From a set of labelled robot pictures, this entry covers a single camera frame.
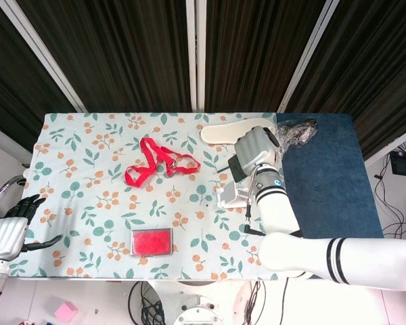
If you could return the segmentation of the right black-fingered robot hand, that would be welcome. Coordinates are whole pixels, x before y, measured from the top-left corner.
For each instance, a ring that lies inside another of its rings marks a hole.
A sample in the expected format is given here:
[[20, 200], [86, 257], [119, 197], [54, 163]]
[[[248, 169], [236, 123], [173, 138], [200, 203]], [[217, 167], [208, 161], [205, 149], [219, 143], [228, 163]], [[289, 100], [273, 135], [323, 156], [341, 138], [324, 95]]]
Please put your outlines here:
[[236, 157], [243, 172], [250, 176], [256, 166], [275, 165], [279, 142], [268, 127], [255, 126], [237, 140]]

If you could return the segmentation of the left black-fingered robot hand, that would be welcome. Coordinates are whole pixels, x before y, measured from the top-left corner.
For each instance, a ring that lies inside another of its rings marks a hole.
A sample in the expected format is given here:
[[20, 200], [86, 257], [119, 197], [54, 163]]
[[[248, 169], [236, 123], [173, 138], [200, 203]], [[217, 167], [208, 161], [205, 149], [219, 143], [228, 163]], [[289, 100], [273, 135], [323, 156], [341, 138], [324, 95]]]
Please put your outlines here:
[[39, 194], [23, 198], [0, 218], [0, 260], [13, 261], [21, 253], [49, 248], [63, 238], [63, 235], [57, 235], [46, 242], [24, 242], [28, 227], [44, 202], [45, 198]]

